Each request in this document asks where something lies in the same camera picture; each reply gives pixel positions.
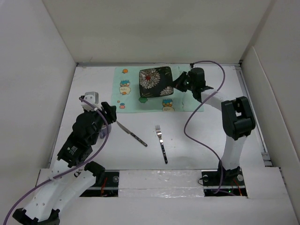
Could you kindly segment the purple ceramic mug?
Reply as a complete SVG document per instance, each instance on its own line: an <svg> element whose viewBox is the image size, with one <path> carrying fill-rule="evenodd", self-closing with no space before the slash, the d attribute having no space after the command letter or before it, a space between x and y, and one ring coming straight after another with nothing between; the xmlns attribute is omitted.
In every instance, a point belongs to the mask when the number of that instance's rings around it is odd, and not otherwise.
<svg viewBox="0 0 300 225"><path fill-rule="evenodd" d="M101 130L100 130L100 133L99 133L99 138L100 139L105 139L105 137L110 134L111 132L111 129L112 129L112 126L111 125L108 125L108 127L106 127L106 125L103 125L101 127Z"/></svg>

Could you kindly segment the black floral square plate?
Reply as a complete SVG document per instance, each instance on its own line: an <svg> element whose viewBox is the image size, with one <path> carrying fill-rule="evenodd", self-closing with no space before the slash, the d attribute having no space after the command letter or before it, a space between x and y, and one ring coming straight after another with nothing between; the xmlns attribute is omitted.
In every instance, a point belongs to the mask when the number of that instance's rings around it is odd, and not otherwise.
<svg viewBox="0 0 300 225"><path fill-rule="evenodd" d="M139 93L142 98L158 98L173 94L170 67L147 68L139 71Z"/></svg>

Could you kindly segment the steel knife patterned handle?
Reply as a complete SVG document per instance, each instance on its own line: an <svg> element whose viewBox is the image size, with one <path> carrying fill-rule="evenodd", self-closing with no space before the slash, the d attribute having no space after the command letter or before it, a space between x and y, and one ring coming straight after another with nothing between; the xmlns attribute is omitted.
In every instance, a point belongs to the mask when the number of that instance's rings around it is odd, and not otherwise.
<svg viewBox="0 0 300 225"><path fill-rule="evenodd" d="M139 138L137 135L135 135L133 132L131 132L129 129L127 129L125 126L123 126L120 122L116 121L118 126L125 131L127 134L131 135L134 137L139 143L141 143L143 146L147 147L147 143L145 143L141 138Z"/></svg>

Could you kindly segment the green cartoon print cloth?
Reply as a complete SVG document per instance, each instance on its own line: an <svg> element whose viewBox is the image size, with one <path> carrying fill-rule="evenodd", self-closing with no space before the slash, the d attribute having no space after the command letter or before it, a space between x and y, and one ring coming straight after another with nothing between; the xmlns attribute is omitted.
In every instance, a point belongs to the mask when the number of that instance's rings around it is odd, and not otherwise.
<svg viewBox="0 0 300 225"><path fill-rule="evenodd" d="M139 94L138 73L144 67L116 67L112 83L111 104L118 113L159 111L192 112L199 106L191 92L175 90L170 96L146 97Z"/></svg>

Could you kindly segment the steel fork patterned handle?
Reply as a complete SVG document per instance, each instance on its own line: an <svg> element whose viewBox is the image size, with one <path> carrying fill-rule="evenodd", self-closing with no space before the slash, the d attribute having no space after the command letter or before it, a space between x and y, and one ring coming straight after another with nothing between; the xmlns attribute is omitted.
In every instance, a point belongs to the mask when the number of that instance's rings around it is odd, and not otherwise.
<svg viewBox="0 0 300 225"><path fill-rule="evenodd" d="M168 164L168 159L167 159L167 155L166 155L166 152L165 152L164 141L162 139L162 132L161 132L160 126L156 125L155 129L156 129L157 137L159 138L159 143L160 143L160 147L161 147L161 150L162 150L162 154L163 154L163 157L164 157L165 164Z"/></svg>

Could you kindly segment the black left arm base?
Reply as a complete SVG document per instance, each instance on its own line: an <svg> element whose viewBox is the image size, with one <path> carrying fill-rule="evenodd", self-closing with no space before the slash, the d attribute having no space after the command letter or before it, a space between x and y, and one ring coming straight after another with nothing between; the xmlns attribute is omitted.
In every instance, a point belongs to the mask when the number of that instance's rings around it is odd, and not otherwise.
<svg viewBox="0 0 300 225"><path fill-rule="evenodd" d="M118 197L119 171L106 171L103 166L91 161L83 169L78 169L74 176L77 178L85 169L96 174L96 183L85 190L80 197Z"/></svg>

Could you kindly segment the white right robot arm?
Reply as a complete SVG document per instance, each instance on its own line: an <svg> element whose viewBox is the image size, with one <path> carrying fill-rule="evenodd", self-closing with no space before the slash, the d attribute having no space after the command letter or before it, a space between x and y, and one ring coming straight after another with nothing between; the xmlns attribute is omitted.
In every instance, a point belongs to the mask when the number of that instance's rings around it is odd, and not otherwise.
<svg viewBox="0 0 300 225"><path fill-rule="evenodd" d="M240 166L240 156L246 138L256 126L249 99L242 96L230 100L206 85L204 70L199 67L183 72L173 81L172 87L181 92L191 91L198 102L208 104L221 112L226 142L221 158L223 169L217 172L217 180L223 185L228 184L234 178L232 171Z"/></svg>

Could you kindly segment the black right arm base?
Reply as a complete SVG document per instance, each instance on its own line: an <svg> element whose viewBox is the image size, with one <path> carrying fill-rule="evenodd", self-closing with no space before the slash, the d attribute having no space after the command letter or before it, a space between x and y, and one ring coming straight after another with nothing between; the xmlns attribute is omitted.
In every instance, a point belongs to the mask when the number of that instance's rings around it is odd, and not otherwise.
<svg viewBox="0 0 300 225"><path fill-rule="evenodd" d="M203 187L205 197L211 196L245 196L246 184L242 169L238 166L233 170L207 169L201 170L198 184Z"/></svg>

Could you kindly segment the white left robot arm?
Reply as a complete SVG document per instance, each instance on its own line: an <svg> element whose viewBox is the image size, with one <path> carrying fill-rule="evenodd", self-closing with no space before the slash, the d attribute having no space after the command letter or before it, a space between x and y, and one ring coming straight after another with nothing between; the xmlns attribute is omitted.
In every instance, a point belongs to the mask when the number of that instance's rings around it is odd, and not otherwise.
<svg viewBox="0 0 300 225"><path fill-rule="evenodd" d="M76 72L55 153L59 152L63 142L67 139L75 117L82 112L75 97L87 91L96 91L101 101L110 101L112 86L113 75L110 70L102 73L92 70L86 74ZM164 130L168 147L167 155L171 156L174 150L179 149L179 140L175 137L180 134L184 117L184 114L176 112L119 113L111 132L105 139L98 139L86 163L95 162L109 171L180 168L181 164L175 162L173 158L169 158L168 164L163 162L155 135L155 126L159 125ZM66 161L54 156L48 171L49 179L41 184L32 200L24 207L25 214L39 222L45 221L49 218L53 208L70 203L88 184L101 185L105 178L99 170L82 172L78 178L73 177L73 174L86 163L69 167Z"/></svg>

